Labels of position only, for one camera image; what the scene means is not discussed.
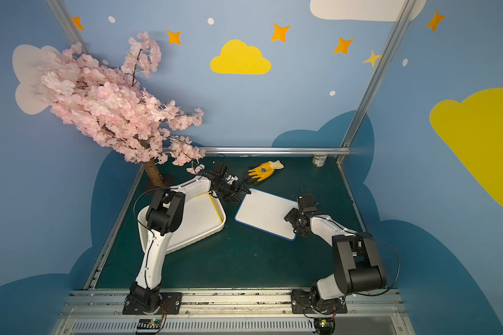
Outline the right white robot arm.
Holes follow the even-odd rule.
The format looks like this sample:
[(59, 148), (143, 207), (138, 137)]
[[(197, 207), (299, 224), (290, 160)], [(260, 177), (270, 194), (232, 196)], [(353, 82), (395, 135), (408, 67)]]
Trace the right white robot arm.
[[(297, 236), (314, 234), (332, 248), (333, 273), (318, 280), (310, 290), (292, 290), (293, 314), (345, 314), (347, 295), (371, 297), (372, 290), (381, 289), (380, 295), (383, 295), (395, 287), (400, 275), (400, 257), (395, 248), (370, 233), (346, 228), (319, 212), (312, 194), (300, 195), (297, 204), (297, 208), (291, 209), (284, 220), (292, 225)], [(390, 248), (397, 259), (395, 279), (390, 284), (387, 283), (378, 243)]]

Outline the right aluminium frame post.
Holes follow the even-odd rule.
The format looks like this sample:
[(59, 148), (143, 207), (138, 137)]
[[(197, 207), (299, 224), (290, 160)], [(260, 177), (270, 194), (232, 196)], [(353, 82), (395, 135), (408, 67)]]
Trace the right aluminium frame post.
[(378, 59), (378, 64), (374, 67), (374, 71), (370, 78), (370, 82), (367, 85), (363, 98), (349, 124), (347, 132), (343, 138), (341, 149), (346, 149), (347, 154), (339, 154), (336, 156), (336, 163), (340, 168), (345, 156), (350, 155), (351, 146), (356, 134), (372, 104), (374, 96), (378, 92), (379, 86), (386, 75), (388, 67), (392, 62), (395, 53), (402, 41), (405, 32), (412, 21), (411, 16), (415, 12), (416, 4), (419, 1), (409, 0), (405, 1), (402, 5), (398, 19), (392, 28), (392, 31), (386, 41), (384, 49), (382, 50), (382, 56)]

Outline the left green circuit board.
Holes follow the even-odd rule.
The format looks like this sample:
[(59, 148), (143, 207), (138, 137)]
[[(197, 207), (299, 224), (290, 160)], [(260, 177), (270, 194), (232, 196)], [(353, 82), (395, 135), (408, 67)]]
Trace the left green circuit board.
[(162, 330), (162, 319), (140, 319), (136, 324), (135, 334), (158, 334)]

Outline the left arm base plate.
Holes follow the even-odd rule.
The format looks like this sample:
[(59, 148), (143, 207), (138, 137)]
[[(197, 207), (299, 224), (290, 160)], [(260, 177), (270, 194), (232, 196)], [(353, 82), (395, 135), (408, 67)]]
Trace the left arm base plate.
[(123, 315), (177, 315), (180, 312), (182, 293), (159, 293), (152, 295), (150, 301), (142, 302), (128, 295), (122, 310)]

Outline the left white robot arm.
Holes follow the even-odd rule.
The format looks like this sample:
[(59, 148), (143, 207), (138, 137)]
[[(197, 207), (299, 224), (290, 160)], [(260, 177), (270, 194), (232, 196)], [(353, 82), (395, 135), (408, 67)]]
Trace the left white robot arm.
[(223, 163), (206, 172), (192, 166), (194, 178), (155, 188), (149, 206), (137, 216), (144, 257), (124, 301), (124, 315), (178, 314), (181, 295), (161, 293), (166, 255), (220, 232), (226, 223), (224, 202), (240, 203), (250, 194), (247, 184)]

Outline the right green circuit board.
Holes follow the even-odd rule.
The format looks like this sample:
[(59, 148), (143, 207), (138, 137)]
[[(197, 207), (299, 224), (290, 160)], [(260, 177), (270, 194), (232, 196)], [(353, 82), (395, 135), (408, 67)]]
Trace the right green circuit board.
[(333, 335), (335, 332), (335, 320), (326, 318), (315, 318), (313, 320), (314, 331), (317, 335)]

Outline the yellow black work glove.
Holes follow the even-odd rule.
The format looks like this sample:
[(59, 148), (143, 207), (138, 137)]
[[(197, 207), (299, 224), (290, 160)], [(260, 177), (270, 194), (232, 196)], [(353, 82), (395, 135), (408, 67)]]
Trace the yellow black work glove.
[(280, 160), (267, 161), (260, 165), (252, 165), (243, 175), (244, 182), (249, 185), (260, 184), (270, 178), (275, 171), (282, 169), (284, 169), (284, 165)]

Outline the aluminium front rail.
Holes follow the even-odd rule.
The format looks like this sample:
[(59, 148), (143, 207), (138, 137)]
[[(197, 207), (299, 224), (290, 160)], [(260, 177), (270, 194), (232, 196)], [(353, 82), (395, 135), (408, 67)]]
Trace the aluminium front rail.
[(346, 297), (347, 313), (293, 314), (288, 288), (173, 289), (177, 315), (123, 315), (126, 290), (73, 291), (53, 334), (135, 334), (140, 319), (162, 319), (158, 334), (313, 334), (315, 318), (335, 320), (333, 334), (414, 334), (400, 294)]

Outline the horizontal aluminium back bar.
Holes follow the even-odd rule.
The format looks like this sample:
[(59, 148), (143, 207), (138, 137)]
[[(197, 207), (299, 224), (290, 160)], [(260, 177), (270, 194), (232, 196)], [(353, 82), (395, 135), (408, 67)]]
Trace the horizontal aluminium back bar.
[(346, 147), (201, 147), (207, 155), (258, 155), (258, 156), (348, 156), (351, 149)]

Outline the blue-edged whiteboard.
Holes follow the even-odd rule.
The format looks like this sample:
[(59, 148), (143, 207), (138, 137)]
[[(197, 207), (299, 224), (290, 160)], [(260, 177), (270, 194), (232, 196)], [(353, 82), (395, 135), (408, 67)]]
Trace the blue-edged whiteboard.
[(296, 201), (251, 189), (250, 194), (247, 194), (241, 202), (235, 221), (293, 241), (296, 238), (296, 233), (293, 231), (292, 225), (284, 220), (293, 208), (297, 208)]

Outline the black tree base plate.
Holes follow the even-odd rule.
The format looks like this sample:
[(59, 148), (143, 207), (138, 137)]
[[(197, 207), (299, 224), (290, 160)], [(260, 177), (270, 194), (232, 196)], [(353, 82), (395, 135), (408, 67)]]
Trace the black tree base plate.
[(156, 189), (156, 188), (161, 188), (163, 186), (166, 186), (166, 187), (172, 186), (175, 183), (175, 178), (176, 178), (175, 174), (162, 173), (160, 175), (160, 179), (162, 181), (162, 185), (158, 186), (158, 185), (155, 185), (152, 182), (152, 180), (151, 180), (151, 178), (149, 177), (148, 174), (145, 174), (145, 175), (146, 175), (146, 182), (145, 182), (145, 185), (144, 185), (144, 187), (142, 189), (142, 192), (149, 191), (149, 190)]

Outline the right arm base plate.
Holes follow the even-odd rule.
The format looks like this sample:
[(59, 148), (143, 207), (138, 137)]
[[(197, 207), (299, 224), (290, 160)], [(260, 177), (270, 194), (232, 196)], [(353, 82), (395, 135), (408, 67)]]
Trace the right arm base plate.
[(323, 300), (316, 290), (291, 291), (291, 309), (293, 314), (346, 314), (347, 305), (344, 297)]

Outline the green circuit board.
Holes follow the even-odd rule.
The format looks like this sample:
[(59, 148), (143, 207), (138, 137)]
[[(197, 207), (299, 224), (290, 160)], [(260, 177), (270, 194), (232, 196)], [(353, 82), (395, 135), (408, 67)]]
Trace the green circuit board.
[(135, 334), (158, 334), (162, 330), (162, 319), (140, 319), (136, 324)]
[(335, 332), (335, 320), (326, 318), (315, 318), (313, 320), (314, 331), (317, 335), (333, 335)]

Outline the left aluminium frame post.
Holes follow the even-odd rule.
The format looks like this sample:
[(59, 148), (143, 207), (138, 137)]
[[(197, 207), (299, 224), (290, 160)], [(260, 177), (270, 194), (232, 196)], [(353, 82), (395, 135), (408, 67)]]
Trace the left aluminium frame post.
[(82, 43), (82, 51), (85, 54), (91, 54), (65, 3), (62, 0), (46, 0), (46, 4), (65, 33), (69, 43), (71, 45)]

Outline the aluminium frame post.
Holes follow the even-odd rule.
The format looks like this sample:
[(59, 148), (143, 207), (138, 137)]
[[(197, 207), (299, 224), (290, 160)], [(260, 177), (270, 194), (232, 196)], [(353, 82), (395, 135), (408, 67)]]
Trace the aluminium frame post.
[(91, 54), (65, 3), (62, 0), (46, 0), (46, 4), (65, 33), (69, 43), (71, 45), (82, 43), (82, 51), (85, 54)]
[(411, 16), (415, 12), (416, 4), (419, 1), (409, 0), (405, 1), (402, 5), (398, 19), (392, 28), (392, 31), (386, 41), (384, 49), (382, 50), (382, 56), (378, 59), (378, 64), (374, 67), (374, 71), (370, 78), (370, 82), (367, 85), (363, 98), (349, 124), (347, 132), (343, 138), (341, 149), (346, 149), (347, 154), (339, 154), (336, 156), (336, 163), (340, 168), (345, 156), (350, 155), (351, 146), (356, 134), (372, 104), (374, 96), (378, 92), (379, 86), (386, 75), (388, 67), (392, 62), (395, 53), (402, 41), (405, 32), (412, 21)]

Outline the pink cherry blossom tree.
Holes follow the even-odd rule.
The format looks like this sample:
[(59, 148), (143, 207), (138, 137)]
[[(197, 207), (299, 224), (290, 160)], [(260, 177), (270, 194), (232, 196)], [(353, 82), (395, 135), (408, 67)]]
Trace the pink cherry blossom tree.
[(161, 102), (141, 86), (138, 75), (156, 72), (162, 60), (159, 43), (148, 32), (129, 39), (124, 64), (110, 68), (75, 43), (49, 52), (40, 67), (41, 99), (64, 124), (74, 125), (102, 147), (130, 163), (143, 165), (151, 182), (162, 185), (157, 167), (171, 161), (197, 175), (205, 152), (185, 136), (175, 135), (203, 123), (204, 112), (186, 113), (174, 100)]

